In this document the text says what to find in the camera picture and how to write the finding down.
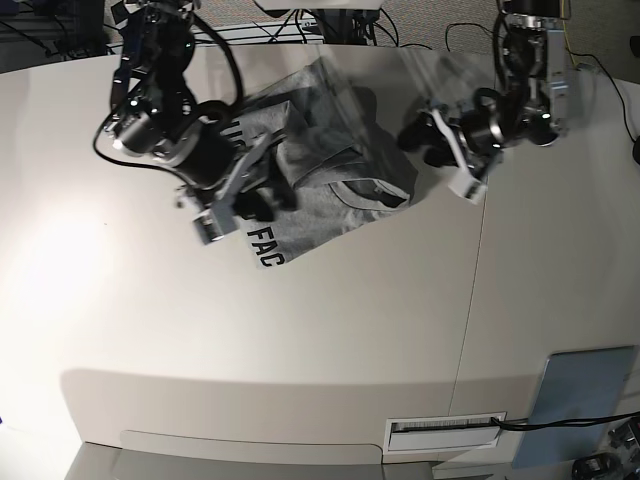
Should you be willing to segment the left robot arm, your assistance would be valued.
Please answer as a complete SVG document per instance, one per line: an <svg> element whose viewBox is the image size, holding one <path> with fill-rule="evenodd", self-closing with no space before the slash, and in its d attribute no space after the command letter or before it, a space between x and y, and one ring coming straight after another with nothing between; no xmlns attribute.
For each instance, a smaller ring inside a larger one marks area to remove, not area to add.
<svg viewBox="0 0 640 480"><path fill-rule="evenodd" d="M569 1L498 1L492 30L497 84L473 92L459 114L444 107L424 113L424 161L457 167L478 181L503 152L528 141L549 146L566 134L569 103L564 27Z"/></svg>

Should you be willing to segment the robot base stand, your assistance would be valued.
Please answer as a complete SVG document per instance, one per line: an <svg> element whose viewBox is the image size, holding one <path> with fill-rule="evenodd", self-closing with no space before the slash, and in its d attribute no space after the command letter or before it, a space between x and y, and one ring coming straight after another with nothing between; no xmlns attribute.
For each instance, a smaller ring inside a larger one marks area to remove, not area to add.
<svg viewBox="0 0 640 480"><path fill-rule="evenodd" d="M381 15L389 19L383 1L256 0L254 4L272 18L307 14L315 20L324 42L336 45L376 45L374 24Z"/></svg>

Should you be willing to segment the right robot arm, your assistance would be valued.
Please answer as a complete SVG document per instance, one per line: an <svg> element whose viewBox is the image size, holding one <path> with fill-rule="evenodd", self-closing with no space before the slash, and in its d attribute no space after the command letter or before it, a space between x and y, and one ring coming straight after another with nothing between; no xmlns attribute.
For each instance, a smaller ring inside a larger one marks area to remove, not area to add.
<svg viewBox="0 0 640 480"><path fill-rule="evenodd" d="M206 21L197 1L126 1L123 47L114 71L110 111L98 127L107 135L125 168L165 173L180 182L179 204L191 201L207 210L228 201L232 215L271 221L278 209L296 207L292 187L276 163L272 136L265 152L230 134L245 106L243 78L229 43ZM218 46L235 89L232 101L200 101L185 72L196 50L200 29ZM242 160L257 153L255 163Z"/></svg>

